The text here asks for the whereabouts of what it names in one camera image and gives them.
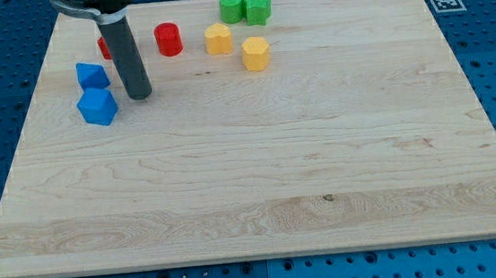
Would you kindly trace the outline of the black robot arm flange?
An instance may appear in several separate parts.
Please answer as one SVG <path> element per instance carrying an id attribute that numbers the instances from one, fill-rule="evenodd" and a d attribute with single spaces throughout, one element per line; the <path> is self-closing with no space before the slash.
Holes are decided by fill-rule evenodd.
<path id="1" fill-rule="evenodd" d="M 48 0 L 61 14 L 107 25 L 122 20 L 135 0 Z"/>

